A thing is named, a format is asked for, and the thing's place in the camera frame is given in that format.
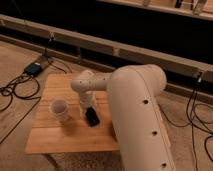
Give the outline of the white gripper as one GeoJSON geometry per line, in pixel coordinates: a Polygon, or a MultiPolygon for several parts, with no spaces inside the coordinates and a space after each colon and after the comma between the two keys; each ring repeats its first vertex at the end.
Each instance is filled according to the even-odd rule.
{"type": "Polygon", "coordinates": [[[88,108],[92,107],[95,102],[95,93],[87,91],[79,94],[79,104],[81,113],[85,113],[88,108]]]}

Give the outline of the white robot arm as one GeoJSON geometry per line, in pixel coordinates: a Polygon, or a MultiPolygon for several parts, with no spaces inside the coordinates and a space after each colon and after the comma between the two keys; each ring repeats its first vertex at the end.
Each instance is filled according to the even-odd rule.
{"type": "Polygon", "coordinates": [[[95,91],[107,93],[125,171],[176,171],[156,101],[166,83],[163,69],[153,64],[129,65],[102,74],[85,70],[71,81],[84,109],[92,105],[95,91]]]}

